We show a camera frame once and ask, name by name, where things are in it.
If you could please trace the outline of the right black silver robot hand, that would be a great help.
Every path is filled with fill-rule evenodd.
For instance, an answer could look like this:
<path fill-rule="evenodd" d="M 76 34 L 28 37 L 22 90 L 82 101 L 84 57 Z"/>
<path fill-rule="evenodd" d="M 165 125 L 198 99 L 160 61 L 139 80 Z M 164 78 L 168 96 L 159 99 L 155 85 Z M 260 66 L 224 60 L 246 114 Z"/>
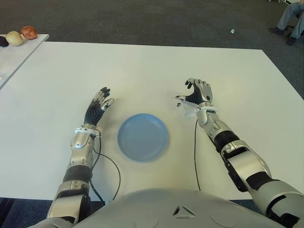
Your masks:
<path fill-rule="evenodd" d="M 188 89 L 193 87 L 193 93 L 190 95 L 178 95 L 176 99 L 200 105 L 201 103 L 212 103 L 212 90 L 210 84 L 201 79 L 189 78 L 185 85 Z"/>

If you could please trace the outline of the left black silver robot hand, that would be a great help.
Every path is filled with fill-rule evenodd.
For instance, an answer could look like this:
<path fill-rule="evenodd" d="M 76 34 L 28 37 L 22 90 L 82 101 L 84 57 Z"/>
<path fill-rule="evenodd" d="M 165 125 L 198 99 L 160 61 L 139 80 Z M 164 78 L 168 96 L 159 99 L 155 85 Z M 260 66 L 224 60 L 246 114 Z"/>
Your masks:
<path fill-rule="evenodd" d="M 93 97 L 87 108 L 84 118 L 84 124 L 97 126 L 104 112 L 114 103 L 113 98 L 106 98 L 110 95 L 110 88 L 104 87 L 100 89 Z"/>

